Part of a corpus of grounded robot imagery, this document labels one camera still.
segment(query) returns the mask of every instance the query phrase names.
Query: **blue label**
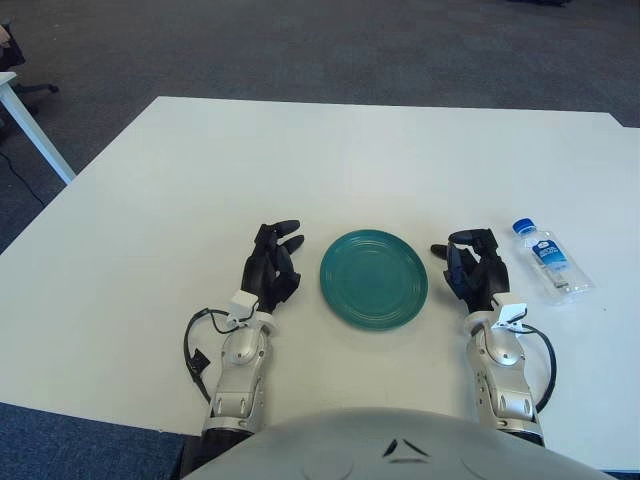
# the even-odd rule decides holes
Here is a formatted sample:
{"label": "blue label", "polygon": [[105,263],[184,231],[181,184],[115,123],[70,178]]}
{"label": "blue label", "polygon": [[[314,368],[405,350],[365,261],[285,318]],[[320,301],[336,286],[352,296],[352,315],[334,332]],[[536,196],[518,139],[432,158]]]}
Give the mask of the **blue label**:
{"label": "blue label", "polygon": [[547,267],[554,270],[562,270],[567,266],[567,257],[560,251],[555,242],[542,240],[532,247],[533,253]]}

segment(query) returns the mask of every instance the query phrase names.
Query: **green plate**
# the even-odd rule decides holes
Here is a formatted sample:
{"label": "green plate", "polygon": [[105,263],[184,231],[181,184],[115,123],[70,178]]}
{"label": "green plate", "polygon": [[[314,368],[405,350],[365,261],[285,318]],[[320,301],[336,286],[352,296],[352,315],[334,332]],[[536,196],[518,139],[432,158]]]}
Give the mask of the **green plate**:
{"label": "green plate", "polygon": [[427,272],[416,252],[379,230],[336,240],[322,259],[320,284],[334,312],[367,330],[404,325],[427,298]]}

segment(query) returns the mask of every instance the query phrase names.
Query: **plastic bottle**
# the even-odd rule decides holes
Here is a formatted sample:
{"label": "plastic bottle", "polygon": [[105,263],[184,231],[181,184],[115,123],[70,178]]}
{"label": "plastic bottle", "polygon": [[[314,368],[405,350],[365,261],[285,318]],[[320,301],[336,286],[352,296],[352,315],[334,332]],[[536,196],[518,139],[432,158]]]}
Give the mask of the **plastic bottle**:
{"label": "plastic bottle", "polygon": [[553,304],[572,302],[594,288],[555,235],[538,230],[530,218],[513,224],[524,260],[539,274],[548,300]]}

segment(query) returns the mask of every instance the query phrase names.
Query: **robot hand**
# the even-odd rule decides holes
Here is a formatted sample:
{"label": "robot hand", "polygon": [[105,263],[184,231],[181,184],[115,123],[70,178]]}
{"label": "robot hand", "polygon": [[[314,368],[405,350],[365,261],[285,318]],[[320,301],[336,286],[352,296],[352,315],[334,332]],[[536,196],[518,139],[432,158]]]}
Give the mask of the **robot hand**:
{"label": "robot hand", "polygon": [[[189,323],[184,339],[185,360],[194,382],[209,402],[209,410],[202,436],[188,448],[185,471],[224,453],[262,426],[264,377],[271,356],[269,336],[276,330],[271,314],[300,284],[300,274],[294,271],[290,254],[302,245],[304,236],[294,236],[281,244],[278,241],[299,227],[298,220],[263,224],[245,263],[241,288],[231,299],[229,312],[205,308]],[[224,331],[219,329],[215,318],[212,319],[218,333],[226,334],[227,338],[220,356],[220,379],[215,393],[209,396],[201,379],[209,360],[197,349],[191,357],[187,340],[193,322],[214,314],[226,316]]]}
{"label": "robot hand", "polygon": [[[478,262],[468,245],[480,256]],[[453,293],[467,303],[469,313],[492,310],[496,293],[509,291],[507,266],[496,253],[498,242],[490,229],[462,230],[449,235],[448,245],[432,245],[431,252],[447,261],[444,278]]]}
{"label": "robot hand", "polygon": [[[456,244],[472,247],[480,260]],[[524,351],[517,339],[517,333],[539,331],[529,326],[522,330],[527,305],[509,293],[509,274],[497,248],[493,232],[481,229],[453,233],[448,245],[432,245],[431,251],[447,260],[445,280],[469,309],[467,356],[474,372],[480,423],[544,445],[536,405],[524,377]]]}
{"label": "robot hand", "polygon": [[278,244],[279,239],[299,227],[298,220],[262,224],[256,235],[256,246],[244,266],[241,289],[258,297],[261,312],[272,313],[300,284],[300,274],[294,271],[290,254],[302,245],[304,236],[296,235]]}

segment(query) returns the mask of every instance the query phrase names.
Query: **black cable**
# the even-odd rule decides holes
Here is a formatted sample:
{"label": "black cable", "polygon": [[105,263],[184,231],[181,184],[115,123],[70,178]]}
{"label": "black cable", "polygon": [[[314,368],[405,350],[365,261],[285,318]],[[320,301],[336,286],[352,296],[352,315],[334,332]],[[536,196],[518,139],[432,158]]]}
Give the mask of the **black cable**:
{"label": "black cable", "polygon": [[540,401],[536,404],[536,410],[538,411],[538,413],[540,413],[544,409],[544,407],[547,406],[547,403],[551,398],[551,394],[553,393],[553,389],[556,387],[556,376],[558,374],[556,352],[553,349],[553,345],[551,345],[551,340],[549,340],[549,337],[547,337],[543,332],[541,332],[535,327],[532,327],[531,325],[527,325],[523,323],[522,326],[529,330],[526,332],[523,332],[521,330],[509,329],[509,331],[514,333],[521,333],[523,335],[535,333],[540,336],[544,344],[547,346],[547,350],[549,351],[549,363],[551,364],[551,375],[549,377],[549,383],[547,383],[547,388],[544,390],[544,393],[542,394],[542,398],[540,398]]}
{"label": "black cable", "polygon": [[220,330],[218,328],[218,325],[216,324],[216,319],[213,316],[213,314],[217,313],[218,315],[229,315],[229,312],[225,312],[224,310],[210,309],[210,308],[208,310],[209,310],[209,315],[211,315],[211,322],[213,323],[213,328],[215,328],[216,332],[218,332],[220,335],[226,335],[227,333],[235,332],[238,328],[240,328],[238,326],[235,326],[230,330],[226,330],[226,331]]}
{"label": "black cable", "polygon": [[[251,317],[253,317],[253,314],[256,311],[257,305],[258,305],[258,302],[256,301],[256,303],[253,304],[253,308],[251,309],[251,314],[248,317],[239,318],[238,321],[244,322],[245,320],[249,320]],[[195,313],[193,317],[191,317],[191,320],[189,320],[189,323],[187,324],[187,329],[184,332],[184,338],[182,340],[182,353],[184,355],[184,362],[187,365],[187,370],[189,370],[189,375],[191,375],[191,379],[197,385],[198,389],[200,390],[200,393],[202,393],[202,396],[205,398],[207,403],[211,403],[211,395],[209,395],[209,392],[207,392],[207,388],[204,386],[204,383],[202,382],[200,373],[208,365],[209,361],[206,359],[206,357],[204,357],[204,355],[202,355],[202,353],[198,352],[198,349],[196,349],[196,354],[193,357],[191,356],[191,354],[189,353],[189,332],[191,331],[191,328],[193,327],[193,325],[199,319],[201,319],[202,317],[205,317],[206,315],[211,316],[211,323],[213,323],[213,328],[215,328],[216,332],[218,332],[221,335],[226,335],[228,333],[235,332],[240,328],[239,326],[236,325],[230,330],[220,330],[220,328],[218,328],[218,324],[216,323],[216,318],[214,317],[214,314],[227,316],[229,315],[229,312],[225,312],[224,310],[217,310],[215,308],[203,308],[199,312]],[[194,362],[194,360],[196,359],[196,357],[198,357],[198,355],[200,355],[201,357],[204,357],[204,361],[207,362],[206,364],[204,364],[204,366],[202,365],[200,366],[201,367],[200,370],[198,370],[198,366]]]}
{"label": "black cable", "polygon": [[195,366],[191,362],[191,355],[189,354],[189,332],[191,331],[191,327],[193,327],[193,324],[196,323],[196,321],[198,321],[199,319],[207,315],[207,313],[208,313],[208,309],[205,308],[204,310],[200,310],[193,317],[191,317],[191,320],[189,320],[189,323],[187,324],[187,329],[184,332],[184,339],[182,341],[182,351],[184,353],[184,361],[187,364],[187,369],[189,370],[191,379],[197,385],[198,389],[200,390],[200,393],[202,393],[202,396],[205,398],[207,403],[211,403],[211,396],[207,392],[207,388],[204,386],[204,383],[202,383],[202,379],[200,378],[200,373],[196,370]]}
{"label": "black cable", "polygon": [[7,157],[2,152],[0,152],[0,157],[4,158],[7,161],[7,165],[9,166],[9,170],[11,170],[11,173],[13,173],[16,176],[16,178],[22,182],[22,184],[25,186],[25,188],[27,190],[29,190],[29,193],[31,194],[31,196],[38,201],[38,203],[42,206],[42,208],[44,208],[45,205],[44,205],[44,202],[42,201],[42,199],[38,195],[36,195],[36,192],[33,191],[33,189],[29,186],[29,184],[22,177],[22,175],[20,175],[18,172],[16,172],[16,169],[13,168],[13,162],[11,161],[11,159],[9,157]]}
{"label": "black cable", "polygon": [[524,309],[524,313],[522,315],[518,315],[517,317],[514,317],[511,320],[507,320],[507,323],[508,324],[512,324],[512,323],[517,322],[518,320],[522,320],[524,317],[527,316],[527,313],[529,313],[529,309],[525,308]]}

